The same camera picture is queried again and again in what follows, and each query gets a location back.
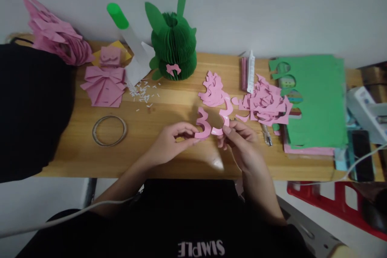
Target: pink number 3 cutout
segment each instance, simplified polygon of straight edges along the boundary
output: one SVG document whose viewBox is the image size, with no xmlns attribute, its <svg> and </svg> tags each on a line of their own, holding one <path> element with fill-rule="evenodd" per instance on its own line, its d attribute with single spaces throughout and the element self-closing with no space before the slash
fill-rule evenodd
<svg viewBox="0 0 387 258">
<path fill-rule="evenodd" d="M 195 133 L 195 138 L 206 139 L 211 134 L 211 125 L 206 121 L 208 113 L 202 107 L 199 107 L 198 112 L 202 117 L 196 120 L 196 125 L 199 125 L 203 129 L 203 132 Z"/>
</svg>

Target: tape roll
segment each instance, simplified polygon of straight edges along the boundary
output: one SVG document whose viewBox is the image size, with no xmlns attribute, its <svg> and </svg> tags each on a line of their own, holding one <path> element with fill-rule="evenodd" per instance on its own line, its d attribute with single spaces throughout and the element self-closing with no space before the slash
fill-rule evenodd
<svg viewBox="0 0 387 258">
<path fill-rule="evenodd" d="M 122 132 L 122 135 L 120 137 L 120 139 L 118 139 L 116 142 L 114 142 L 113 144 L 105 144 L 105 143 L 102 143 L 101 141 L 98 140 L 97 138 L 97 127 L 98 125 L 103 121 L 103 120 L 106 120 L 106 119 L 109 119 L 109 118 L 117 118 L 118 120 L 121 121 L 122 125 L 123 125 L 123 132 Z M 120 117 L 117 117 L 117 116 L 113 116 L 113 115 L 109 115 L 109 116 L 105 116 L 105 117 L 102 117 L 101 119 L 99 119 L 94 127 L 93 127 L 93 131 L 92 131 L 92 135 L 93 135 L 93 139 L 94 141 L 99 145 L 99 146 L 103 146 L 103 147 L 110 147 L 110 146 L 114 146 L 118 143 L 120 143 L 122 141 L 122 139 L 125 138 L 126 136 L 126 133 L 127 133 L 127 127 L 126 127 L 126 123 L 123 119 L 121 119 Z"/>
</svg>

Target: green cardboard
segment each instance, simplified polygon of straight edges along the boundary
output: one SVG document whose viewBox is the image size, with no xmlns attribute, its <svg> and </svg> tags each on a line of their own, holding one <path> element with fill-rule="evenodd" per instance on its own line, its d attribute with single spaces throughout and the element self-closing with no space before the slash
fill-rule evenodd
<svg viewBox="0 0 387 258">
<path fill-rule="evenodd" d="M 301 110 L 301 119 L 289 119 L 287 131 L 292 148 L 335 147 L 348 143 L 345 126 L 345 71 L 342 59 L 331 55 L 278 58 L 269 62 L 270 71 L 279 63 L 290 66 L 286 73 L 274 73 L 273 79 L 291 75 L 303 102 L 293 104 Z"/>
<path fill-rule="evenodd" d="M 196 28 L 191 28 L 183 17 L 184 8 L 185 0 L 178 0 L 177 13 L 161 14 L 153 4 L 145 3 L 156 55 L 150 61 L 150 68 L 158 69 L 161 76 L 175 81 L 187 79 L 196 68 Z M 172 76 L 166 71 L 167 64 L 178 64 L 181 73 Z"/>
</svg>

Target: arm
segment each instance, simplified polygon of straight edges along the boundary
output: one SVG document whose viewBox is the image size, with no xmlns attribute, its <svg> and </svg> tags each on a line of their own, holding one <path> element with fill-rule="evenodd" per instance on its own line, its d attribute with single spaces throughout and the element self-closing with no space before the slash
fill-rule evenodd
<svg viewBox="0 0 387 258">
<path fill-rule="evenodd" d="M 167 163 L 187 148 L 197 144 L 200 140 L 193 138 L 198 129 L 187 122 L 180 122 L 165 127 L 150 149 L 141 156 L 124 174 L 93 204 L 105 200 L 126 200 L 134 196 L 148 178 L 149 171 L 160 164 Z M 185 140 L 176 142 L 178 137 Z M 102 205 L 91 209 L 100 216 L 113 217 L 122 205 Z"/>
<path fill-rule="evenodd" d="M 258 149 L 255 131 L 238 121 L 231 121 L 230 127 L 223 127 L 223 132 L 224 135 L 218 137 L 218 147 L 226 150 L 227 144 L 230 145 L 234 159 L 242 170 L 246 197 L 269 224 L 286 225 L 273 180 Z"/>
</svg>

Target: finger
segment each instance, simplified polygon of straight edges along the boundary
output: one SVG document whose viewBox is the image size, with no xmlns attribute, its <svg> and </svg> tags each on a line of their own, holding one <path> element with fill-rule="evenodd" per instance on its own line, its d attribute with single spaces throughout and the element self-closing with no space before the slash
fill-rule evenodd
<svg viewBox="0 0 387 258">
<path fill-rule="evenodd" d="M 193 135 L 194 134 L 192 130 L 189 130 L 189 129 L 186 129 L 186 128 L 180 129 L 177 132 L 178 132 L 178 134 L 189 134 L 189 135 Z"/>
<path fill-rule="evenodd" d="M 226 135 L 218 136 L 218 148 L 222 148 L 224 146 L 226 140 Z"/>
<path fill-rule="evenodd" d="M 175 139 L 177 139 L 179 137 L 182 137 L 184 139 L 189 139 L 189 138 L 194 138 L 195 134 L 183 133 L 183 134 L 179 134 L 179 135 L 175 136 Z"/>
<path fill-rule="evenodd" d="M 247 129 L 247 130 L 251 130 L 252 132 L 254 132 L 254 130 L 251 127 L 247 126 L 244 123 L 236 121 L 236 120 L 230 121 L 229 127 L 231 129 L 235 129 L 236 131 L 242 131 L 242 130 L 246 130 Z"/>
<path fill-rule="evenodd" d="M 168 126 L 168 130 L 170 130 L 170 132 L 172 132 L 174 136 L 178 134 L 179 130 L 190 130 L 195 133 L 199 132 L 199 130 L 195 126 L 188 122 L 179 122 L 172 124 L 171 126 Z"/>
<path fill-rule="evenodd" d="M 235 131 L 228 126 L 223 126 L 223 133 L 232 141 L 239 149 L 245 148 L 248 142 Z"/>
<path fill-rule="evenodd" d="M 184 150 L 187 150 L 188 148 L 194 146 L 195 144 L 197 144 L 198 142 L 200 142 L 200 139 L 197 139 L 197 138 L 189 138 L 187 140 L 184 140 L 182 142 L 179 142 L 176 144 L 177 148 L 178 148 L 178 154 L 183 152 Z"/>
</svg>

